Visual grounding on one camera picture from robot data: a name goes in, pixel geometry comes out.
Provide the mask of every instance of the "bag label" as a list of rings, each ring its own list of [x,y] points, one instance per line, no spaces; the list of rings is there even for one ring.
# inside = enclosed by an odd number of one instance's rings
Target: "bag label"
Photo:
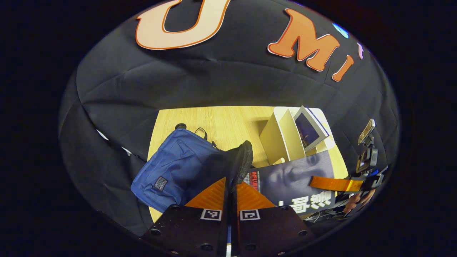
[[[157,181],[154,183],[154,187],[158,190],[160,190],[161,192],[163,192],[164,188],[165,188],[165,185],[168,183],[168,180],[166,180],[165,178],[163,178],[162,176],[160,176]]]

